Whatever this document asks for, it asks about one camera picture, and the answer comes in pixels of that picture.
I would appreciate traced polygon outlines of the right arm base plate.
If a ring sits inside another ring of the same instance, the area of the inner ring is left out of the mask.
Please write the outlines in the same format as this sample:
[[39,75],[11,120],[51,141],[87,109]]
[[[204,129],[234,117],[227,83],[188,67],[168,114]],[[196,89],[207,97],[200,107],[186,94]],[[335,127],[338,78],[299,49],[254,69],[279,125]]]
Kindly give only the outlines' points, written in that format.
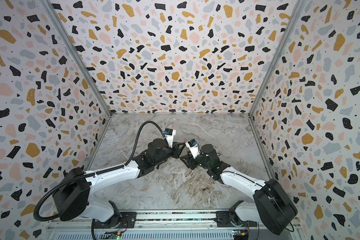
[[217,211],[214,221],[217,223],[218,228],[223,227],[238,227],[238,228],[249,228],[257,227],[258,223],[253,221],[242,221],[238,214],[236,214],[236,208],[244,201],[237,201],[228,211]]

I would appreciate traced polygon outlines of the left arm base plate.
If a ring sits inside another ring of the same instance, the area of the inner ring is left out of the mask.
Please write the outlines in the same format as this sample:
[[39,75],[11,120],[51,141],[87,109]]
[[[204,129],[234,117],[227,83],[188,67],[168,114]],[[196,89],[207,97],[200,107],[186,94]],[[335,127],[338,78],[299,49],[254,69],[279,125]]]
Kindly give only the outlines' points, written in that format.
[[135,226],[137,212],[120,212],[105,222],[95,221],[94,229],[132,229]]

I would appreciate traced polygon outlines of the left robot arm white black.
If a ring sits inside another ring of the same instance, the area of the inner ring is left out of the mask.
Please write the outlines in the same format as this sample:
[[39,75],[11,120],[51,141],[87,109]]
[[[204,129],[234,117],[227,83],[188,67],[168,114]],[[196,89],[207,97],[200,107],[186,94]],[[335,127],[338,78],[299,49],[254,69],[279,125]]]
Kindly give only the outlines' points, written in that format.
[[97,171],[71,170],[63,179],[53,199],[61,221],[77,217],[93,219],[106,228],[114,228],[122,222],[122,214],[113,201],[97,202],[93,194],[108,186],[140,178],[157,169],[170,158],[178,159],[185,143],[168,144],[155,139],[147,150],[132,158],[127,165],[119,165]]

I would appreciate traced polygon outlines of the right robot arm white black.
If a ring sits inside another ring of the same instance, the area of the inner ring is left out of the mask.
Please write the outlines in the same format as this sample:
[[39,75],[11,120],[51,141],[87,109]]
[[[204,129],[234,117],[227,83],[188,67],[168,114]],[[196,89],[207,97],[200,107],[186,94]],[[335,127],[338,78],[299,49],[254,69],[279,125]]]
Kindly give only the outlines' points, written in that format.
[[246,207],[243,201],[238,201],[230,208],[232,224],[262,223],[275,235],[293,225],[298,210],[278,181],[252,178],[221,161],[219,156],[213,145],[199,147],[195,140],[191,140],[183,144],[179,158],[189,169],[201,167],[212,180],[233,187],[254,201],[253,207]]

